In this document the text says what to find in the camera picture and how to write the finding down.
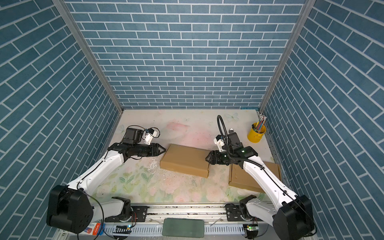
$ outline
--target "brick wall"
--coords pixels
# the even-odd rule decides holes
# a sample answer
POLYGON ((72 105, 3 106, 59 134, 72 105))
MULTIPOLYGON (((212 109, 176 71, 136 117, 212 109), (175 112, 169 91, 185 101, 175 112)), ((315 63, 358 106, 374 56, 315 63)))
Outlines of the brick wall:
POLYGON ((67 0, 125 108, 257 108, 304 0, 67 0))
POLYGON ((51 0, 0 6, 0 239, 51 238, 49 191, 95 161, 118 113, 51 0))
POLYGON ((384 239, 384 2, 317 0, 266 107, 320 239, 384 239))

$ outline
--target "floral table mat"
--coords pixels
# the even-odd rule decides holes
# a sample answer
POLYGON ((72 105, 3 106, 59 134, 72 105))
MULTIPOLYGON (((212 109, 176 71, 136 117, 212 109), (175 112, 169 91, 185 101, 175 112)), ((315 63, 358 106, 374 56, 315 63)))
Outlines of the floral table mat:
MULTIPOLYGON (((254 110, 126 110, 111 144, 121 140, 127 126, 137 124, 145 128, 159 128, 161 135, 152 142, 158 142, 165 148, 173 143, 215 150, 217 147, 213 138, 219 134, 217 114, 223 116, 227 129, 235 130, 244 146, 252 146, 264 161, 273 162, 265 139, 257 144, 247 139, 251 124, 257 121, 254 110)), ((261 200, 269 200, 263 193, 229 186, 228 166, 211 165, 206 179, 161 169, 161 158, 162 155, 128 159, 104 180, 94 197, 102 202, 119 196, 133 203, 206 203, 237 202, 253 194, 261 200)))

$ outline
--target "cardboard box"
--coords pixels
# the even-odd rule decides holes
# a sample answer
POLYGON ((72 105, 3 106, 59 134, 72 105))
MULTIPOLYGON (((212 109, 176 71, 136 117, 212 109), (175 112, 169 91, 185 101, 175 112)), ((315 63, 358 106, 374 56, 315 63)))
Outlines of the cardboard box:
POLYGON ((205 158, 209 152, 209 150, 171 144, 160 161, 160 168, 207 178, 209 163, 205 158))
MULTIPOLYGON (((281 180, 279 164, 264 162, 265 165, 281 180)), ((237 164, 231 164, 229 168, 229 186, 247 189, 254 192, 264 192, 256 180, 237 164)))

